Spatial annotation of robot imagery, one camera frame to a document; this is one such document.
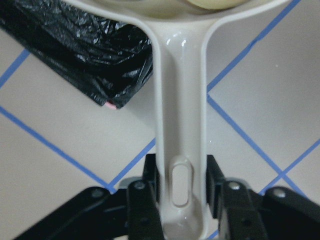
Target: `black plastic bag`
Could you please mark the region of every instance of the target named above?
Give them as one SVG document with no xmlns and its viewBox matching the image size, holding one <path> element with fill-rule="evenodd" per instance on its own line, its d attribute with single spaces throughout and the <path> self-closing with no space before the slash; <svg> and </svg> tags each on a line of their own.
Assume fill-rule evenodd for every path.
<svg viewBox="0 0 320 240">
<path fill-rule="evenodd" d="M 99 105 L 121 108 L 152 74 L 141 29 L 61 0 L 0 0 L 0 26 Z"/>
</svg>

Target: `yellow object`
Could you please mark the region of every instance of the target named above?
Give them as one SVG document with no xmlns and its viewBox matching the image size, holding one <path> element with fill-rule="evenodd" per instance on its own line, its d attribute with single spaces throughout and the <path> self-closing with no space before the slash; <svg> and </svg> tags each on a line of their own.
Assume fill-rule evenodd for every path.
<svg viewBox="0 0 320 240">
<path fill-rule="evenodd" d="M 204 8 L 213 10 L 223 10 L 238 6 L 248 0 L 187 0 L 188 2 Z"/>
</svg>

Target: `tile floor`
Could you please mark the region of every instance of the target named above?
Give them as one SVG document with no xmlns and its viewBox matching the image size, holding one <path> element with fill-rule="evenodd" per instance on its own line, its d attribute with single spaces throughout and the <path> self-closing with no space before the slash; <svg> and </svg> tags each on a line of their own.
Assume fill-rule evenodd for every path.
<svg viewBox="0 0 320 240">
<path fill-rule="evenodd" d="M 319 13 L 319 0 L 293 0 L 220 27 L 207 50 L 208 154 L 257 192 L 282 185 L 318 204 Z M 86 187 L 139 176 L 156 151 L 153 87 L 97 106 L 0 30 L 0 239 Z"/>
</svg>

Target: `plastic handle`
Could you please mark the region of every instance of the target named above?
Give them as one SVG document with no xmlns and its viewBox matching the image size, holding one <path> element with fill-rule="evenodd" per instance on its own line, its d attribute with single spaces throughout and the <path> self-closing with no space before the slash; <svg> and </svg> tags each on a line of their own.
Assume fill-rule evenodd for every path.
<svg viewBox="0 0 320 240">
<path fill-rule="evenodd" d="M 160 215 L 168 239 L 204 239 L 207 234 L 203 41 L 214 22 L 210 19 L 154 26 L 156 162 L 160 173 Z"/>
</svg>

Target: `oval slot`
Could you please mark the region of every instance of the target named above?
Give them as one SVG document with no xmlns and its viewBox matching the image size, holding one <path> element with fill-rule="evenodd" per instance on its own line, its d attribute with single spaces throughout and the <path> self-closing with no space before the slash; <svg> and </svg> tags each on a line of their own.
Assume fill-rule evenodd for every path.
<svg viewBox="0 0 320 240">
<path fill-rule="evenodd" d="M 178 164 L 172 170 L 172 201 L 177 207 L 188 203 L 189 170 L 187 166 Z"/>
</svg>

